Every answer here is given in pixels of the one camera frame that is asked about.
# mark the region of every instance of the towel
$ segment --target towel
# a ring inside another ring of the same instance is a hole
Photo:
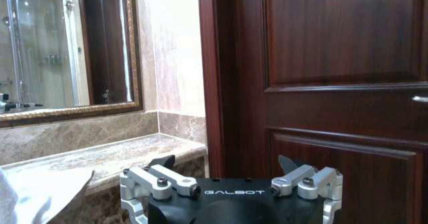
[[[92,170],[0,168],[0,220],[3,224],[46,223],[66,206],[92,177]]]

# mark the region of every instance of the shower fixture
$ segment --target shower fixture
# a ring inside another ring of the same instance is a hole
[[[9,22],[9,17],[7,17],[7,16],[3,16],[3,17],[1,18],[1,22],[3,23],[3,25],[5,25],[6,27],[10,26],[10,22]]]

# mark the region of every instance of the silver metal clamp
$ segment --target silver metal clamp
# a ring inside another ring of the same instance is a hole
[[[129,213],[132,224],[146,224],[142,204],[138,197],[152,194],[157,200],[168,199],[172,195],[171,183],[165,178],[157,178],[140,168],[125,169],[120,174],[120,206]]]
[[[296,194],[303,199],[316,199],[318,195],[326,198],[323,201],[323,224],[331,224],[334,212],[342,208],[342,174],[332,168],[324,167],[312,177],[303,178],[298,183]]]
[[[171,182],[172,188],[176,193],[181,196],[188,196],[196,198],[200,194],[200,187],[197,185],[196,179],[192,177],[183,176],[167,169],[161,165],[153,165],[149,167],[148,172],[156,177],[163,177]]]
[[[312,166],[302,165],[284,176],[271,179],[271,194],[278,197],[290,195],[298,182],[303,178],[312,176],[315,170]]]

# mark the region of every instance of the door handle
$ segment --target door handle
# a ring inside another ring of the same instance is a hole
[[[428,97],[413,96],[411,100],[414,100],[417,102],[428,103]]]

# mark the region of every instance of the marble wall tile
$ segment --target marble wall tile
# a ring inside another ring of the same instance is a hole
[[[145,0],[157,109],[204,116],[199,0]]]
[[[171,136],[205,144],[205,118],[158,112],[158,131]]]
[[[137,33],[138,33],[138,59],[141,70],[141,94],[144,110],[157,109],[157,89],[156,89],[156,68],[154,50],[152,48],[153,35],[150,25],[150,10],[146,0],[136,0],[137,13]]]
[[[204,158],[200,157],[173,167],[173,171],[184,176],[204,176]],[[128,212],[120,208],[120,190],[114,186],[92,195],[82,192],[72,200],[64,210],[49,222],[51,224],[128,224]]]
[[[132,112],[0,129],[0,165],[157,133],[157,113]]]

